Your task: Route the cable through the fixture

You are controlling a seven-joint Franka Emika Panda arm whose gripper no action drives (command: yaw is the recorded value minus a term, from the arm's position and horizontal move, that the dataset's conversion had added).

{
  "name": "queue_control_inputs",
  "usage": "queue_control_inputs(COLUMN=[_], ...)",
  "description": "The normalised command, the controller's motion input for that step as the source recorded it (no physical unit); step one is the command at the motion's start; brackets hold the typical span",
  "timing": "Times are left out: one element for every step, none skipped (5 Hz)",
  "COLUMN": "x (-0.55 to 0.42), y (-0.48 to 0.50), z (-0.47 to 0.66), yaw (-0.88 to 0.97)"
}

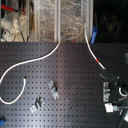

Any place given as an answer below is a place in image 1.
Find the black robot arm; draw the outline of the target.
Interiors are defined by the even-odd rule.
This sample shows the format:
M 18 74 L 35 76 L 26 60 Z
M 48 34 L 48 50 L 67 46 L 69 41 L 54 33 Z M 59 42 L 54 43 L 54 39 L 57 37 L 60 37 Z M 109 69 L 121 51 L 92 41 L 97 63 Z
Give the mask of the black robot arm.
M 120 117 L 115 128 L 121 128 L 123 121 L 128 122 L 128 82 L 112 74 L 107 69 L 103 69 L 100 76 L 106 79 L 106 82 L 103 83 L 103 102 L 105 110 L 107 113 L 120 112 Z M 118 86 L 118 93 L 121 95 L 120 99 L 112 102 L 110 102 L 111 84 Z

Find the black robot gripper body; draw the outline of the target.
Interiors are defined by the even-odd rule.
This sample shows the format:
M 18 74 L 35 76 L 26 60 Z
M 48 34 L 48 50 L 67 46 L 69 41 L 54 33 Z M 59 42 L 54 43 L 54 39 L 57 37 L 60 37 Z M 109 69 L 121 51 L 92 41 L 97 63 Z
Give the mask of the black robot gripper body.
M 119 76 L 114 75 L 106 69 L 103 69 L 100 74 L 101 77 L 108 80 L 111 84 L 117 85 L 124 90 L 128 90 L 128 83 L 124 82 Z

